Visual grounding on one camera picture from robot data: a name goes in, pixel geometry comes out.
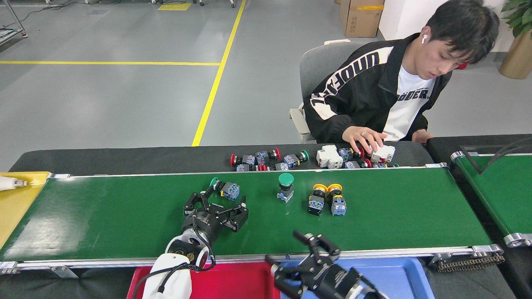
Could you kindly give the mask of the person's right hand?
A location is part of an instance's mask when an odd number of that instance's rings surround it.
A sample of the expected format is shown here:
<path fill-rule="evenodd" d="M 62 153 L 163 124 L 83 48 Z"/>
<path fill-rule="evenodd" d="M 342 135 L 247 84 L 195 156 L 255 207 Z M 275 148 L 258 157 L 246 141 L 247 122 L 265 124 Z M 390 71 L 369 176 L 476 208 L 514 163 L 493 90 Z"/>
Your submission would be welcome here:
<path fill-rule="evenodd" d="M 381 148 L 384 138 L 388 135 L 379 133 L 370 129 L 369 127 L 349 126 L 342 133 L 342 140 L 348 142 L 355 153 L 360 153 L 359 143 L 366 152 L 375 152 Z"/>

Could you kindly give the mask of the person's left hand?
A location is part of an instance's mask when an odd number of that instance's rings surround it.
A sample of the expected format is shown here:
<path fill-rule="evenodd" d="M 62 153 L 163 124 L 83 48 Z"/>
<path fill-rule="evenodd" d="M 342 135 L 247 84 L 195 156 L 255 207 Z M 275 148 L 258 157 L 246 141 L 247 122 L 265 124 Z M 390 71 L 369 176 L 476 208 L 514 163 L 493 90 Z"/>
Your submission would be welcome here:
<path fill-rule="evenodd" d="M 412 133 L 411 140 L 412 142 L 427 144 L 427 141 L 433 137 L 433 134 L 428 132 L 427 129 L 420 129 Z"/>

